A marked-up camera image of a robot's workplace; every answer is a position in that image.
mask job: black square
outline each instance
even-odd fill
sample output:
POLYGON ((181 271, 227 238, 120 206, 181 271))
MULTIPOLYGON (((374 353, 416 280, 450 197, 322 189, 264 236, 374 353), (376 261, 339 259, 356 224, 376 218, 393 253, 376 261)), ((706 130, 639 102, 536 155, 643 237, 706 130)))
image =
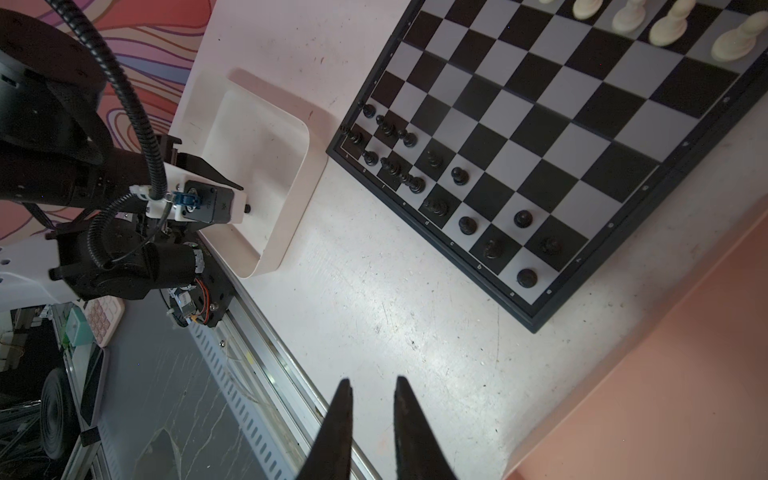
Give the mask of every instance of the black square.
POLYGON ((365 150, 368 142, 371 141, 371 134, 363 130, 358 124, 354 124, 350 129, 352 132, 362 135, 362 142, 355 145, 348 137, 344 137, 344 141, 341 143, 341 148, 348 151, 354 158, 360 158, 362 151, 365 150))
POLYGON ((546 160, 539 161, 518 193, 550 214, 578 180, 546 160))
POLYGON ((429 192, 429 195, 427 195, 427 198, 424 200, 425 201, 442 200, 445 202, 446 205, 448 205, 448 213, 446 213, 442 217, 438 217, 432 212, 427 211, 424 208, 424 204, 422 204, 422 206, 419 207, 419 212, 425 217, 429 218, 430 221, 432 221, 432 223, 434 223, 440 228, 443 228, 445 224, 448 223, 448 219, 451 218, 451 215, 453 215, 453 213, 456 211, 458 206, 462 204, 461 200, 451 195, 449 191, 447 191, 445 188, 441 187, 438 184, 432 187, 432 191, 429 192))
POLYGON ((507 81, 506 87, 531 101, 537 101, 559 71, 560 65, 528 53, 507 81))
POLYGON ((576 114, 574 122, 613 138, 643 103, 642 97, 603 83, 576 114))
POLYGON ((416 160, 416 168, 424 172, 424 174, 428 175, 429 178, 432 178, 434 181, 437 181, 440 179, 440 176, 442 175, 442 172, 445 171, 446 168, 448 168, 448 165, 451 163, 451 160, 453 160, 453 157, 456 155, 454 151, 452 151, 450 148, 446 147, 445 145, 441 144, 434 138, 429 140, 429 143, 427 144, 424 151, 422 151, 422 154, 419 155, 419 159, 416 160), (433 167, 429 164, 429 154, 430 152, 437 158, 441 159, 440 165, 437 167, 433 167))
POLYGON ((453 108, 477 121, 485 115, 501 88, 480 77, 472 77, 458 96, 453 108))
MULTIPOLYGON (((673 4, 674 0, 668 0, 667 4, 656 14, 654 20, 648 24, 648 26, 645 28, 645 30, 643 30, 637 39, 646 43, 650 43, 648 40, 650 29, 658 20, 661 20, 667 15, 667 13, 669 13, 673 4)), ((694 6, 694 9, 690 11, 690 14, 688 14, 686 19, 688 26, 686 27, 683 36, 673 41, 670 45, 662 48, 666 48, 670 51, 676 51, 677 53, 685 55, 688 53, 690 48, 693 47, 697 41, 699 41, 701 35, 704 34, 710 25, 712 25, 712 22, 715 21, 715 18, 717 18, 721 11, 722 10, 720 8, 710 7, 709 5, 702 5, 697 3, 694 6)))
POLYGON ((421 58, 416 62, 416 66, 408 76, 408 83, 421 88, 423 91, 429 91, 443 67, 445 67, 444 61, 428 53, 422 53, 421 58))
POLYGON ((483 5, 485 0, 456 0, 445 19, 468 27, 475 21, 483 5))
POLYGON ((410 172, 412 165, 410 163, 408 163, 408 161, 405 158, 400 157, 395 152, 389 152, 389 155, 387 155, 386 158, 388 158, 389 161, 396 162, 396 163, 400 164, 400 174, 390 175, 388 172, 384 171, 384 169, 382 168, 381 170, 379 170, 379 172, 376 174, 376 176, 382 182, 387 184, 389 186, 389 188, 391 188, 393 190, 397 190, 397 187, 399 187, 400 183, 401 183, 400 182, 400 175, 401 174, 407 174, 408 172, 410 172))
POLYGON ((630 46, 632 40, 628 38, 593 28, 576 47, 565 66, 603 80, 630 46))
POLYGON ((506 138, 483 124, 477 124, 458 154, 485 170, 505 143, 507 143, 506 138))
POLYGON ((565 0, 563 5, 560 5, 560 8, 558 9, 558 15, 561 17, 569 18, 571 20, 575 20, 576 22, 585 23, 587 25, 594 25, 598 18, 600 18, 600 15, 603 15, 603 12, 605 12, 608 4, 610 4, 610 2, 603 2, 603 5, 594 13, 594 15, 592 15, 590 18, 579 20, 574 17, 574 3, 576 3, 576 0, 565 0))
POLYGON ((451 108, 437 98, 427 95, 413 115, 411 123, 429 135, 434 135, 451 108))
POLYGON ((547 220, 544 220, 544 223, 536 230, 533 237, 528 239, 525 248, 559 272, 568 265, 571 258, 581 250, 585 243, 587 243, 586 237, 557 218, 550 216, 547 217, 547 220), (544 253, 542 245, 548 239, 558 241, 560 244, 559 253, 544 253))
POLYGON ((464 199, 464 203, 492 222, 514 192, 494 177, 483 173, 464 199))
POLYGON ((701 118, 738 76, 732 71, 685 57, 650 99, 701 118))
POLYGON ((552 15, 520 5, 498 39, 515 47, 530 49, 547 26, 552 15))
POLYGON ((371 98, 389 108, 392 106, 392 102, 395 101, 397 94, 400 93, 400 88, 402 88, 402 84, 404 83, 403 80, 397 78, 388 71, 385 71, 379 79, 379 83, 376 85, 373 94, 371 94, 371 98))
POLYGON ((441 23, 442 20, 440 18, 427 12, 419 12, 403 40, 414 47, 425 50, 441 23))
POLYGON ((491 37, 468 30, 451 55, 451 63, 466 70, 475 71, 495 42, 496 40, 491 37))
POLYGON ((509 235, 499 230, 495 225, 491 225, 485 229, 485 232, 478 238, 475 245, 469 249, 476 259, 480 260, 483 265, 488 267, 488 270, 492 271, 496 275, 499 275, 509 260, 521 249, 520 243, 515 242, 509 235), (497 258, 485 258, 483 254, 485 252, 485 246, 488 242, 494 240, 502 248, 502 254, 497 258))
POLYGON ((405 127, 408 127, 408 121, 403 120, 401 117, 399 117, 395 112, 391 110, 384 114, 384 121, 387 122, 388 124, 395 125, 395 130, 391 135, 387 136, 387 135, 384 135, 382 128, 378 127, 376 128, 376 134, 374 135, 374 137, 381 140, 382 143, 387 147, 394 148, 395 144, 397 143, 397 132, 401 131, 405 127))
POLYGON ((745 15, 754 15, 766 9, 766 2, 765 0, 733 0, 725 9, 745 15))
POLYGON ((511 140, 543 157, 567 126, 567 118, 534 105, 512 134, 511 140))
POLYGON ((581 181, 623 203, 658 165, 621 144, 610 144, 581 181))

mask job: white container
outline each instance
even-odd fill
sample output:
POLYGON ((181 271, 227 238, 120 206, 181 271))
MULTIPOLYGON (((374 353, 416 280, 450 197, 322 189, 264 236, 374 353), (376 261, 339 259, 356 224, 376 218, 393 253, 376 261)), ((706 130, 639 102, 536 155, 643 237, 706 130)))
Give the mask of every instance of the white container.
POLYGON ((179 151, 242 185, 242 223, 200 232, 239 277, 275 270, 323 173, 325 147, 306 124, 226 78, 203 72, 181 118, 179 151))

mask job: wavy pattern mural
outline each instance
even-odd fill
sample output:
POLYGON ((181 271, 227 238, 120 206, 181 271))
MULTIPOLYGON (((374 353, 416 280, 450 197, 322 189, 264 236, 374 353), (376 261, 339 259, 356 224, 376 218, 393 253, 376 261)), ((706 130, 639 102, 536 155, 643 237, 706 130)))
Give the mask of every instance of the wavy pattern mural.
MULTIPOLYGON (((152 126, 167 133, 189 78, 215 0, 75 0, 94 22, 136 89, 152 126)), ((0 0, 0 8, 39 18, 69 33, 43 0, 0 0)), ((115 145, 139 151, 120 101, 107 86, 98 113, 115 145)), ((41 205, 54 221, 68 221, 76 208, 41 205)), ((0 200, 0 245, 42 232, 21 205, 0 200)))

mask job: black chess piece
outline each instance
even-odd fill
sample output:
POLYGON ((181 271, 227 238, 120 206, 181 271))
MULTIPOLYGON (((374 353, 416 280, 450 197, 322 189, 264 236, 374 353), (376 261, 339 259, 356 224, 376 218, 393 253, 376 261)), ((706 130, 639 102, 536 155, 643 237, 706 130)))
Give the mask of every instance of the black chess piece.
POLYGON ((440 165, 442 165, 442 157, 431 150, 427 151, 427 163, 430 167, 440 168, 440 165))
POLYGON ((373 115, 376 115, 376 107, 374 107, 371 104, 365 104, 362 106, 362 115, 365 118, 373 118, 373 115))
POLYGON ((528 228, 533 223, 533 215, 527 210, 520 210, 515 214, 515 225, 520 228, 528 228))
POLYGON ((451 170, 451 177, 453 177, 453 183, 457 185, 465 185, 469 181, 469 174, 460 167, 454 167, 451 170))
POLYGON ((379 155, 376 154, 376 152, 373 151, 364 151, 362 153, 362 159, 366 162, 366 165, 376 165, 379 163, 379 155))
POLYGON ((545 238, 544 241, 541 242, 541 251, 547 255, 557 255, 562 250, 563 247, 560 245, 560 241, 556 238, 545 238))
POLYGON ((401 174, 400 181, 403 185, 410 188, 414 194, 420 194, 424 191, 424 187, 426 187, 426 182, 423 178, 414 177, 411 174, 401 174))
POLYGON ((408 148, 414 147, 418 140, 415 134, 407 131, 405 128, 397 132, 397 137, 402 140, 402 144, 408 148))
POLYGON ((523 288, 531 288, 536 282, 538 282, 538 276, 530 268, 524 268, 518 272, 518 283, 523 288))
POLYGON ((376 124, 379 125, 379 128, 382 129, 382 133, 387 137, 391 137, 395 134, 395 125, 392 125, 388 121, 384 120, 382 115, 376 117, 376 124))
POLYGON ((387 157, 382 158, 382 168, 390 175, 400 175, 400 163, 391 161, 387 157))
POLYGON ((482 255, 489 259, 499 258, 502 253, 504 253, 504 247, 499 240, 489 240, 482 251, 482 255))
POLYGON ((458 229, 464 235, 472 235, 478 229, 478 223, 470 217, 461 217, 458 219, 458 229))
POLYGON ((359 145, 362 143, 362 134, 358 131, 351 131, 349 127, 346 125, 342 125, 339 127, 339 131, 342 135, 349 138, 349 141, 351 141, 355 145, 359 145))
POLYGON ((438 217, 444 217, 448 213, 448 204, 443 200, 424 200, 424 208, 438 217))

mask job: white pawn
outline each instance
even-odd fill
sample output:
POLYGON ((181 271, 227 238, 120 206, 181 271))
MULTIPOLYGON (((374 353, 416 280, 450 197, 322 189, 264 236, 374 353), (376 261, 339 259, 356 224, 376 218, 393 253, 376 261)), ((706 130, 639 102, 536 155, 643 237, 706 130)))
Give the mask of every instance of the white pawn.
POLYGON ((755 37, 768 27, 768 12, 751 15, 739 28, 723 33, 712 45, 712 58, 732 61, 742 58, 755 48, 755 37))
POLYGON ((586 20, 600 10, 603 0, 576 0, 574 2, 574 17, 579 20, 586 20))
POLYGON ((657 47, 665 47, 683 36, 688 28, 685 19, 696 6, 696 0, 677 0, 672 5, 667 16, 656 22, 650 29, 650 43, 657 47))
POLYGON ((612 24, 616 33, 629 33, 645 20, 645 0, 627 0, 627 5, 616 12, 612 24))

